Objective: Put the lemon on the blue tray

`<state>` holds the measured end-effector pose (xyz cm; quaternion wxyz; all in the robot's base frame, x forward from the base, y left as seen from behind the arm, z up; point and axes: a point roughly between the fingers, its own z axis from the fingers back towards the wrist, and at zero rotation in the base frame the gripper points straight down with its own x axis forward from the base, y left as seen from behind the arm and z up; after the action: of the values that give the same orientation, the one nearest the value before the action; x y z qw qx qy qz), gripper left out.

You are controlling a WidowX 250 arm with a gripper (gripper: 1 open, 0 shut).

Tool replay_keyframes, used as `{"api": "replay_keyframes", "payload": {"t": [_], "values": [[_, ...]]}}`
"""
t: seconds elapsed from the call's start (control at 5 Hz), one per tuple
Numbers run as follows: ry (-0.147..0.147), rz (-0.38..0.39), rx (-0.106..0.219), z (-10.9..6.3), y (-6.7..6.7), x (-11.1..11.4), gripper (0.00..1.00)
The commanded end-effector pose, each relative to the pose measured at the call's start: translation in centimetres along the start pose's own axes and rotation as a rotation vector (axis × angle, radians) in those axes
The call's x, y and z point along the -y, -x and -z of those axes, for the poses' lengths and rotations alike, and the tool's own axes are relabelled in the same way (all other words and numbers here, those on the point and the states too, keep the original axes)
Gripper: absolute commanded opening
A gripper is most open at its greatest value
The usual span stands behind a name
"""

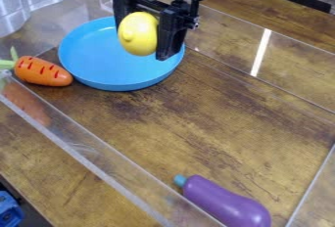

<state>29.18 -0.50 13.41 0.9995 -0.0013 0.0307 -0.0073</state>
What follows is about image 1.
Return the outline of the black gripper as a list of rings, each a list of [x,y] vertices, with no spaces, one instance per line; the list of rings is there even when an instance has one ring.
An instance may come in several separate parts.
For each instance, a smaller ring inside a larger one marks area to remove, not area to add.
[[[166,61],[182,48],[189,29],[198,27],[198,3],[202,0],[173,0],[163,4],[158,0],[112,0],[115,25],[140,9],[159,11],[155,59]]]

